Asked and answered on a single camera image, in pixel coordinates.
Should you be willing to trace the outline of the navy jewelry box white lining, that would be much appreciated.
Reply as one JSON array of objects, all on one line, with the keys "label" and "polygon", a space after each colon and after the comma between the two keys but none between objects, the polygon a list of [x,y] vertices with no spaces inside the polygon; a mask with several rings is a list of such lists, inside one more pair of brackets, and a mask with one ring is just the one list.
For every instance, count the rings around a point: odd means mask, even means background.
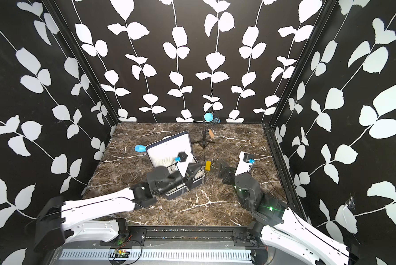
[{"label": "navy jewelry box white lining", "polygon": [[[163,194],[164,180],[172,173],[178,171],[176,166],[176,158],[180,152],[191,152],[192,155],[192,143],[190,135],[187,131],[180,132],[173,136],[166,137],[163,140],[159,140],[150,145],[146,146],[147,156],[153,166],[153,169],[147,173],[147,184],[145,190],[149,191],[151,195],[164,197],[167,200],[172,200],[186,192],[190,192],[194,188],[204,184],[202,183],[191,183],[188,189],[185,185],[179,185],[176,189]],[[192,163],[200,163],[194,156]],[[204,166],[197,173],[204,173]],[[186,173],[185,177],[189,179],[190,175],[196,173]]]}]

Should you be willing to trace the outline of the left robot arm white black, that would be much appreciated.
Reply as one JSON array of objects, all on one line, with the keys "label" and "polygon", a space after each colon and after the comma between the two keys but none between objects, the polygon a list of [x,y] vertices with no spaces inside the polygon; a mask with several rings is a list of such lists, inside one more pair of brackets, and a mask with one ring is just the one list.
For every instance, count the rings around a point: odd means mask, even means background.
[{"label": "left robot arm white black", "polygon": [[131,188],[95,198],[64,201],[62,196],[51,198],[39,213],[35,223],[35,252],[48,252],[75,241],[113,241],[127,233],[120,221],[105,224],[99,218],[115,213],[148,209],[158,198],[173,199],[201,184],[202,163],[176,163],[177,170],[155,167],[146,182]]}]

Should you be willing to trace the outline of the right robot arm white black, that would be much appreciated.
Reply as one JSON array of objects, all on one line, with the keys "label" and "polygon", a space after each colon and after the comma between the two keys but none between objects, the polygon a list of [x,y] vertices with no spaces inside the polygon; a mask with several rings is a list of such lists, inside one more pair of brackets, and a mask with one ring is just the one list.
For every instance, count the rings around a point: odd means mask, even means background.
[{"label": "right robot arm white black", "polygon": [[253,217],[245,239],[275,247],[306,265],[353,265],[349,248],[299,217],[286,203],[266,194],[249,173],[253,162],[237,168],[220,162],[219,178],[234,188],[242,208]]}]

